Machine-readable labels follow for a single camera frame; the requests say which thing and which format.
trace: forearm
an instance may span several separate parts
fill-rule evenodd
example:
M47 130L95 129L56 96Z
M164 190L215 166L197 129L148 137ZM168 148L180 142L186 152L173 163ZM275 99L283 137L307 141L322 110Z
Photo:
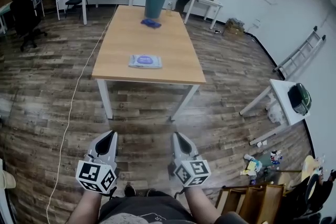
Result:
M100 203L100 193L86 190L67 224L95 224L98 220Z
M221 216L200 187L188 188L185 197L197 224L213 224Z

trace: shoe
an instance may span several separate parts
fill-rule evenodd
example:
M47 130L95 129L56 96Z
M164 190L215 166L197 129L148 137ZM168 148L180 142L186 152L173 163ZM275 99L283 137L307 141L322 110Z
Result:
M137 192L131 185L126 185L124 189L124 195L125 197L134 197L137 195Z
M153 191L156 191L156 189L155 188L150 188L149 190L147 190L146 197L149 197L150 193L153 192Z

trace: black shirt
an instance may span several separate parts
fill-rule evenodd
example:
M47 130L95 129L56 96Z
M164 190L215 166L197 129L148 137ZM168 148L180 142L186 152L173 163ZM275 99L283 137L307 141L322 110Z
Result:
M101 224L193 224L192 215L173 197L113 198L100 209ZM214 224L247 224L237 214L219 217Z

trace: tabletop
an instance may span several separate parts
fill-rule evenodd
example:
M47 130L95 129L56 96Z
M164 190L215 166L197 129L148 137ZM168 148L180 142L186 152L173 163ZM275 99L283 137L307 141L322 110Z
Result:
M3 15L5 14L6 12L9 12L11 10L11 2L7 3L6 5L3 5L1 8L0 8L0 15Z
M218 0L213 0L213 1L212 0L197 0L197 1L201 1L203 3L210 4L212 6L220 6L220 7L223 6L222 3L219 2Z
M277 95L279 103L281 105L282 110L285 113L286 119L289 125L294 125L299 121L304 120L306 117L310 116L310 112L308 112L305 116L298 114L292 108L288 97L289 89L294 86L296 83L291 81L283 81L283 80L276 80L270 79L271 86Z
M184 23L177 12L171 16L164 10L153 29L141 24L144 7L119 6L105 34L94 66L94 78L158 82L173 84L205 84L205 77ZM162 68L129 67L131 55L156 55Z

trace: bottle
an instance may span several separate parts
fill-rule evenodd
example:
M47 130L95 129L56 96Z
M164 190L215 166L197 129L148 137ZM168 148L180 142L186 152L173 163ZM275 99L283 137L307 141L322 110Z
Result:
M250 185L255 185L256 179L257 179L257 176L250 176Z
M168 2L166 14L168 16L172 16L172 10L173 10L173 2Z

